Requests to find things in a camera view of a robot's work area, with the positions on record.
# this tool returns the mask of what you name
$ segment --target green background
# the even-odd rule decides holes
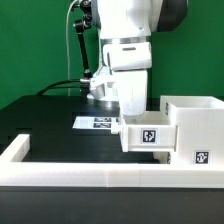
[[[67,79],[65,22],[70,0],[0,1],[0,108]],[[152,35],[149,94],[224,96],[224,1],[189,0],[175,31]],[[71,77],[82,76],[80,50],[70,23]],[[91,71],[98,66],[96,29],[85,32]],[[67,94],[51,91],[48,94]]]

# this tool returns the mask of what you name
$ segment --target white border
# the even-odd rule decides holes
[[[0,156],[0,186],[224,188],[224,166],[21,162],[29,135]]]

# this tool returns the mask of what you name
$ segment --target black tabletop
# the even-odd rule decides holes
[[[114,117],[118,109],[81,97],[24,96],[0,111],[0,152],[28,133],[28,162],[157,162],[150,153],[123,153],[109,130],[72,129],[76,116]],[[0,186],[2,224],[223,224],[223,208],[223,189]]]
[[[110,130],[72,128],[76,116],[118,117],[118,108],[83,97],[24,96],[0,111],[0,150],[22,133],[31,135],[33,162],[157,163],[151,153],[123,153]]]

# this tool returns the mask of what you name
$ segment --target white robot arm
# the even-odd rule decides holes
[[[91,1],[93,23],[101,30],[103,63],[116,83],[125,119],[145,112],[147,69],[152,66],[151,32],[173,30],[186,16],[187,5],[187,0]],[[97,95],[95,87],[90,88],[93,95],[98,99],[104,96]]]

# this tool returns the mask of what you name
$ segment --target black cable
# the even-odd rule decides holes
[[[48,89],[51,89],[52,87],[56,87],[58,85],[63,85],[63,84],[69,84],[69,83],[75,83],[78,82],[80,83],[79,79],[70,79],[70,80],[64,80],[64,81],[60,81],[60,82],[55,82],[49,86],[47,86],[46,88],[40,90],[38,93],[36,93],[37,96],[42,96],[46,91],[48,91]]]
[[[69,89],[69,88],[77,88],[77,89],[89,89],[88,85],[81,85],[81,86],[55,86],[55,87],[50,87],[47,88],[45,90],[42,90],[39,92],[39,94],[36,94],[37,96],[42,96],[45,92],[47,92],[48,90],[52,90],[52,89]]]

